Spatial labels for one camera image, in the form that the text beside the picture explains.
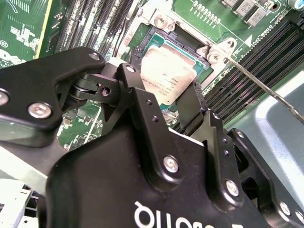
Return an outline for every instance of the black dimm slot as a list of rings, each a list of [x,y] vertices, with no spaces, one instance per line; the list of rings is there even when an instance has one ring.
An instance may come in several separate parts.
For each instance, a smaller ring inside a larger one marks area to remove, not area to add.
[[[75,32],[75,35],[74,35],[74,38],[73,38],[73,42],[72,42],[72,45],[71,45],[71,48],[76,48],[78,47],[79,45],[79,41],[80,41],[80,38],[81,38],[81,35],[84,31],[84,28],[85,28],[85,25],[86,25],[86,22],[88,20],[88,16],[92,10],[92,7],[93,7],[93,2],[94,0],[87,0],[86,2],[86,5],[85,5],[85,8],[81,14],[81,21],[79,22],[78,24],[78,27],[77,27],[77,30]]]
[[[66,12],[66,21],[56,46],[56,52],[69,49],[69,46],[67,46],[67,41],[71,40],[71,38],[74,36],[74,31],[77,28],[78,19],[84,4],[84,0],[73,0],[70,3],[69,9]]]
[[[60,36],[59,36],[59,39],[57,41],[57,45],[56,45],[56,48],[55,48],[55,53],[58,53],[62,50],[62,46],[63,46],[63,43],[65,41],[65,37],[67,35],[68,24],[71,20],[71,12],[73,12],[73,10],[74,10],[75,2],[76,2],[76,0],[72,0],[72,1],[70,1],[69,5],[67,6],[65,19],[64,19],[64,22],[63,22],[63,27],[61,29]]]
[[[298,22],[293,23],[288,17],[294,21],[292,16],[287,16],[239,62],[268,87],[275,86],[304,62],[304,33],[297,26]],[[239,70],[233,68],[205,99],[208,107],[227,123],[251,107],[264,93]]]
[[[117,7],[115,15],[111,20],[111,23],[104,37],[104,40],[98,49],[98,52],[102,56],[105,56],[106,53],[109,51],[114,37],[116,36],[118,30],[121,28],[123,21],[125,20],[125,17],[127,16],[127,13],[130,10],[132,2],[132,0],[125,0],[121,2],[121,4],[119,4],[119,6]]]
[[[302,49],[304,48],[304,43],[300,43],[298,45],[296,45],[292,50],[292,52],[290,52],[290,50],[285,50],[285,53],[283,53],[286,56],[286,59],[292,59],[294,58],[299,52],[302,51]],[[270,69],[266,69],[263,68],[265,70],[263,70],[263,72],[260,73],[260,75],[262,75],[262,77],[260,77],[260,80],[268,85],[269,84],[269,80],[273,79],[273,75],[276,75],[277,72],[280,72],[282,66],[287,66],[286,64],[289,62],[286,59],[282,59],[280,58],[279,55],[277,55],[277,59],[274,61],[275,64],[271,66]],[[239,99],[241,97],[241,100],[244,102],[246,101],[246,103],[249,104],[248,100],[246,100],[246,98],[250,99],[252,97],[252,95],[254,95],[255,93],[253,92],[256,89],[259,89],[259,87],[254,84],[253,82],[249,81],[247,84],[248,87],[245,88],[245,90],[240,91],[237,94],[233,94],[232,97],[230,97],[230,100],[228,100],[225,104],[223,104],[225,106],[224,109],[221,108],[221,106],[218,106],[219,109],[221,110],[220,113],[227,113],[230,109],[234,109],[234,107],[237,105],[236,100]]]
[[[276,78],[274,78],[271,83],[268,85],[269,87],[273,87],[275,86],[280,80],[282,80],[286,75],[288,75],[289,73],[291,73],[293,70],[295,70],[301,63],[303,62],[302,59],[298,59],[297,61],[294,62],[294,64],[288,68],[286,68],[284,71],[282,71],[282,73],[280,75],[278,75]],[[248,106],[248,103],[254,102],[255,100],[257,100],[261,95],[263,95],[265,92],[259,91],[257,94],[255,94],[252,98],[250,98],[250,100],[246,103],[243,104],[242,106],[239,106],[237,109],[235,109],[233,112],[228,111],[226,114],[224,114],[224,116],[222,116],[224,120],[224,123],[228,123],[230,120],[232,120],[237,114],[239,114],[240,112],[242,112],[244,109],[246,109],[246,107]]]
[[[284,34],[286,34],[290,29],[292,29],[291,24],[287,24],[285,27],[281,27],[278,32],[272,35],[270,41],[267,43],[263,43],[258,48],[255,48],[255,53],[252,54],[249,58],[243,59],[240,61],[240,64],[245,67],[249,68],[251,65],[255,63],[259,58],[263,56],[263,54],[269,50]],[[240,71],[237,69],[233,69],[229,76],[224,77],[222,81],[216,84],[215,88],[213,88],[205,97],[206,102],[208,103],[210,99],[215,100],[218,96],[223,94],[225,90],[230,88],[230,86],[239,78],[241,75]]]
[[[79,19],[81,18],[81,15],[82,15],[82,12],[83,12],[83,9],[84,9],[84,6],[86,5],[86,3],[87,3],[87,0],[78,0],[76,2],[76,6],[79,4],[78,8],[76,9],[76,18],[72,18],[73,25],[71,27],[70,34],[67,36],[67,38],[63,44],[63,51],[69,50],[71,48],[72,41],[74,40],[74,37],[75,37],[76,29],[78,28],[78,25],[79,25]]]
[[[260,78],[261,76],[263,76],[262,71],[272,62],[272,60],[277,58],[280,54],[282,54],[283,51],[285,51],[284,47],[291,45],[300,36],[299,31],[295,31],[291,36],[292,36],[291,38],[288,34],[282,36],[283,42],[281,43],[280,46],[278,47],[272,46],[271,48],[268,49],[268,51],[263,53],[265,56],[270,56],[270,57],[263,59],[263,61],[261,62],[255,61],[254,63],[251,64],[251,67],[247,69],[253,75],[255,75],[259,80],[263,80],[262,78]],[[224,98],[227,97],[227,94],[228,96],[232,95],[233,93],[247,86],[248,83],[252,83],[251,80],[247,78],[245,75],[243,75],[242,72],[238,71],[237,80],[235,80],[234,83],[230,84],[231,86],[230,88],[233,88],[230,91],[230,93],[221,94],[220,96],[222,98],[219,98],[218,96],[218,98],[215,100],[216,104],[214,102],[211,102],[209,107],[214,108],[216,107],[216,105],[221,105],[221,102],[217,102],[218,99],[223,100]]]
[[[285,58],[283,59],[280,58],[280,56],[277,56],[278,61],[275,61],[275,64],[271,66],[269,70],[265,70],[265,74],[263,74],[263,78],[261,77],[260,80],[268,87],[273,87],[277,82],[282,80],[284,76],[286,76],[286,74],[282,74],[282,68],[285,70],[290,70],[289,68],[294,69],[303,62],[303,49],[304,41],[301,42],[300,40],[299,43],[297,43],[291,50],[286,49],[286,54],[284,53]],[[234,94],[233,97],[235,98],[228,100],[226,103],[227,105],[218,106],[217,112],[221,117],[224,117],[225,122],[227,122],[229,119],[227,119],[226,116],[230,115],[232,110],[238,109],[236,99],[241,97],[241,101],[246,107],[248,104],[251,104],[258,99],[263,93],[264,91],[259,88],[259,86],[251,82],[251,85],[242,93],[241,96],[240,94]]]
[[[115,4],[115,0],[110,0],[104,7],[104,10],[102,11],[102,13],[100,14],[100,17],[94,27],[94,31],[89,39],[89,42],[88,42],[88,47],[89,48],[93,48],[96,41],[97,41],[97,38],[98,38],[98,35],[99,33],[102,31],[102,26],[103,24],[105,23],[106,19],[109,17],[110,15],[110,12],[111,12],[111,9],[113,8]]]
[[[290,39],[285,39],[285,40],[283,41],[282,46],[274,47],[274,50],[273,50],[272,52],[275,53],[275,55],[268,55],[268,56],[270,56],[270,57],[266,60],[266,62],[260,62],[260,63],[258,63],[258,65],[255,66],[255,68],[253,68],[252,70],[250,70],[250,72],[251,72],[253,75],[258,75],[258,74],[261,72],[261,70],[263,69],[263,65],[266,66],[267,64],[271,63],[278,55],[280,55],[280,54],[285,50],[285,48],[286,48],[287,46],[289,46],[291,43],[295,42],[295,40],[297,40],[298,37],[299,37],[299,31],[296,30],[296,31],[293,33],[293,35],[292,35],[292,37],[291,37]],[[214,103],[211,103],[211,104],[210,104],[210,108],[211,108],[211,109],[214,108],[215,106],[218,106],[218,105],[220,105],[221,103],[223,103],[224,100],[227,99],[227,96],[229,96],[229,95],[232,94],[232,93],[236,93],[236,92],[240,91],[243,87],[245,87],[245,86],[247,85],[248,82],[251,82],[251,80],[250,80],[249,78],[247,78],[247,77],[244,76],[243,74],[241,74],[241,75],[242,75],[243,78],[240,77],[241,81],[240,81],[237,85],[235,85],[235,86],[233,87],[233,90],[230,91],[229,94],[227,94],[227,93],[223,94],[223,96],[222,96],[220,99],[216,99],[216,100],[215,100],[215,101],[216,101],[215,104],[214,104]],[[266,75],[263,74],[262,77],[259,78],[259,80],[264,80],[265,77],[266,77]]]
[[[102,9],[104,8],[105,3],[106,3],[107,0],[95,0],[95,2],[97,2],[97,1],[99,1],[99,5],[98,5],[98,8],[97,8],[96,14],[94,16],[93,22],[92,22],[92,24],[90,26],[90,29],[89,29],[88,33],[87,34],[83,34],[83,35],[85,35],[85,40],[84,40],[84,42],[83,42],[83,44],[81,46],[85,46],[86,47],[88,45],[90,37],[91,37],[92,32],[93,32],[94,27],[95,27],[95,24],[97,23],[97,20],[100,17]]]

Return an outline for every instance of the screw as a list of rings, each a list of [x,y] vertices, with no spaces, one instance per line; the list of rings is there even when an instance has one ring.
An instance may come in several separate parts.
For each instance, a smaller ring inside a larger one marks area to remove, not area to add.
[[[164,29],[167,27],[168,22],[163,18],[163,16],[159,15],[155,18],[154,24],[159,29]]]
[[[101,92],[102,96],[109,96],[111,90],[108,87],[105,87],[105,88],[102,88],[100,92]]]
[[[99,57],[96,53],[91,53],[91,54],[89,54],[89,56],[90,56],[92,59],[100,60],[100,57]]]
[[[217,64],[219,62],[219,56],[217,54],[211,54],[207,59],[210,64]]]
[[[3,91],[0,91],[0,106],[5,105],[9,101],[9,96]]]
[[[304,216],[302,215],[301,212],[295,211],[295,215],[298,217],[298,219],[304,224]]]
[[[224,154],[225,154],[227,157],[230,156],[229,151],[224,151]]]
[[[284,202],[280,202],[280,207],[281,207],[281,210],[284,212],[284,214],[286,214],[288,216],[291,215],[288,206]]]
[[[220,119],[219,115],[217,115],[216,113],[213,113],[213,116],[218,120]]]
[[[166,170],[168,170],[169,172],[176,173],[179,170],[179,164],[171,156],[164,157],[163,164],[166,167]]]
[[[226,187],[231,195],[238,196],[238,187],[233,181],[227,180]]]
[[[239,135],[239,137],[244,138],[242,132],[237,132],[237,134]]]
[[[44,103],[33,103],[28,107],[28,113],[37,119],[46,119],[52,114],[52,110]]]
[[[127,68],[128,71],[130,71],[130,72],[132,72],[132,73],[134,73],[134,72],[136,71],[136,70],[134,69],[134,67],[133,67],[133,66],[130,66],[130,65],[127,65],[126,68]]]

